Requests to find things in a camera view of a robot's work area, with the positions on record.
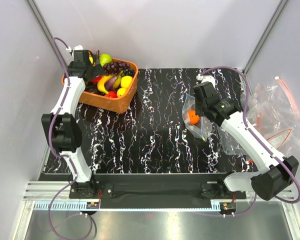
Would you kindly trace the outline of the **red toy apple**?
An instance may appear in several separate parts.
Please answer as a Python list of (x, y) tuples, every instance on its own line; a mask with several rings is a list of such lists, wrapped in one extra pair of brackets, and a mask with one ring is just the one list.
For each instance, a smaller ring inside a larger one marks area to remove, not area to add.
[(93, 79), (91, 80), (91, 82), (92, 82), (92, 83), (98, 83), (98, 82), (101, 80), (102, 77), (103, 77), (103, 76), (100, 75), (100, 76), (98, 76), (98, 77), (96, 77), (96, 78), (93, 78)]

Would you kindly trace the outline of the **orange toy orange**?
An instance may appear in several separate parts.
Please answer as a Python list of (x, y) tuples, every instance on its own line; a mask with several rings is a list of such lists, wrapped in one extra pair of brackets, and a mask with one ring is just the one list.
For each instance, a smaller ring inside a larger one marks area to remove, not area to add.
[(190, 125), (196, 125), (200, 121), (200, 117), (196, 114), (195, 110), (189, 110), (188, 113), (188, 122)]

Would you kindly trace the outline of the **yellow toy banana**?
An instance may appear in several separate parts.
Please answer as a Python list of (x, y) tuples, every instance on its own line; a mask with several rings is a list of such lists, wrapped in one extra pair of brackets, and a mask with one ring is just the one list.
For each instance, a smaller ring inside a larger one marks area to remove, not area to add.
[(97, 83), (97, 89), (104, 93), (104, 94), (108, 94), (109, 92), (106, 90), (105, 84), (108, 82), (108, 80), (110, 80), (113, 77), (113, 75), (104, 75), (101, 77), (101, 79), (99, 80), (99, 82)]

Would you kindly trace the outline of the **clear blue zip top bag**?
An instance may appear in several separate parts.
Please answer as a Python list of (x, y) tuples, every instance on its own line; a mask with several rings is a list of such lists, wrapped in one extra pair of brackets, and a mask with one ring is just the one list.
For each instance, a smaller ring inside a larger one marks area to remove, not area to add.
[(182, 118), (185, 127), (195, 138), (206, 141), (212, 134), (213, 125), (205, 116), (197, 115), (195, 97), (189, 94), (185, 96), (186, 98), (182, 107)]

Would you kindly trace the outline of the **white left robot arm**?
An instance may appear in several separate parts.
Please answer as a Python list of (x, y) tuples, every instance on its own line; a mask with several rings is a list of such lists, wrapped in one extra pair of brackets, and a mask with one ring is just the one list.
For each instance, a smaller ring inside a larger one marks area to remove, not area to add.
[(87, 84), (104, 70), (90, 50), (78, 45), (67, 51), (73, 60), (65, 70), (62, 92), (51, 112), (42, 115), (41, 123), (52, 154), (63, 158), (72, 173), (71, 192), (93, 198), (98, 186), (81, 149), (82, 131), (75, 114)]

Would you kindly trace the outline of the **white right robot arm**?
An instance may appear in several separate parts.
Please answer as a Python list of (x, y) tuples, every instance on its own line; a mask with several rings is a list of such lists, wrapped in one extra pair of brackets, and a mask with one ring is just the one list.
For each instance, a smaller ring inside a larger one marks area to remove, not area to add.
[(299, 162), (286, 157), (273, 147), (248, 121), (239, 105), (231, 98), (221, 99), (209, 81), (193, 87), (195, 111), (206, 117), (233, 137), (250, 156), (256, 172), (234, 172), (217, 185), (218, 195), (229, 198), (234, 192), (255, 192), (265, 201), (279, 198), (279, 194), (295, 184)]

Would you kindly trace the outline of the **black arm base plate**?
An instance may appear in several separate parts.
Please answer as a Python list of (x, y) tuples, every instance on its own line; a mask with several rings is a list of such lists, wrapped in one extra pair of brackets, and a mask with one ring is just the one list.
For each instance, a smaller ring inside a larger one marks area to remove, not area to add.
[(227, 190), (227, 173), (94, 174), (88, 182), (70, 187), (71, 199), (117, 199), (119, 197), (198, 197), (207, 200), (245, 199), (240, 191)]

